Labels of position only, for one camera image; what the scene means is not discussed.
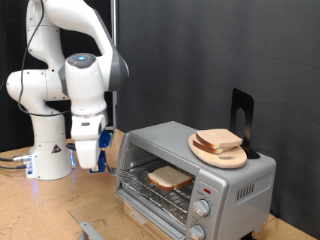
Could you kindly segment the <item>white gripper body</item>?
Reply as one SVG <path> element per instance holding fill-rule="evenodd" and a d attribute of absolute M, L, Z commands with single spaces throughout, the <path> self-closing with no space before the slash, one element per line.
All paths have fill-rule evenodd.
<path fill-rule="evenodd" d="M 79 164 L 83 169 L 92 169 L 97 166 L 100 154 L 99 141 L 97 139 L 76 140 L 75 148 Z"/>

